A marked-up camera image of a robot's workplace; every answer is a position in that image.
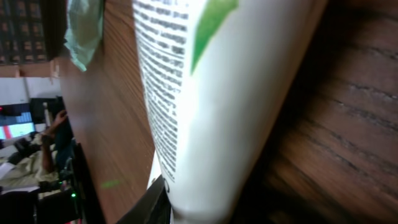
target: white wall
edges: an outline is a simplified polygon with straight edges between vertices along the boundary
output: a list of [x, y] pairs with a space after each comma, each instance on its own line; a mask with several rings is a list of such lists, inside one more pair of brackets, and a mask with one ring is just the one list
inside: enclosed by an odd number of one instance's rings
[[28, 103], [29, 98], [61, 95], [60, 80], [53, 78], [0, 78], [0, 105]]

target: green leaf graphic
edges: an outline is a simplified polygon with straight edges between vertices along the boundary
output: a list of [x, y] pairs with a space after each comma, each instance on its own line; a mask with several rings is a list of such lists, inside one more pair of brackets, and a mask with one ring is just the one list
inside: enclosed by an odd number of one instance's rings
[[191, 74], [210, 39], [216, 34], [228, 14], [237, 7], [238, 0], [209, 0], [207, 2], [196, 31]]

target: white bottle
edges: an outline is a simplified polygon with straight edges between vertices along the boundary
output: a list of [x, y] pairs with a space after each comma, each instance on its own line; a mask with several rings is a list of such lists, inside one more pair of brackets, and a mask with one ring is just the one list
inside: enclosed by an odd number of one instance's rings
[[224, 223], [326, 0], [135, 0], [148, 119], [174, 223]]

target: desk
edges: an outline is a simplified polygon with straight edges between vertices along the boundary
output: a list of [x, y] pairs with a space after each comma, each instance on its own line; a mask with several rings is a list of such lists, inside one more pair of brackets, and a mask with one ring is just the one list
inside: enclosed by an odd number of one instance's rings
[[[397, 37], [397, 1], [333, 1], [238, 212], [398, 221]], [[73, 132], [114, 223], [145, 192], [154, 153], [131, 1], [106, 1], [104, 42], [86, 73], [59, 62]]]

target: light green plastic bag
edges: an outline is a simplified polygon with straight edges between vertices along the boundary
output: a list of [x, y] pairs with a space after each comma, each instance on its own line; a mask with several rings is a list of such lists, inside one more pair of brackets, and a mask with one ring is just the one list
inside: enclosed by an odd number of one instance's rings
[[65, 46], [71, 61], [82, 71], [94, 56], [103, 35], [103, 1], [69, 0]]

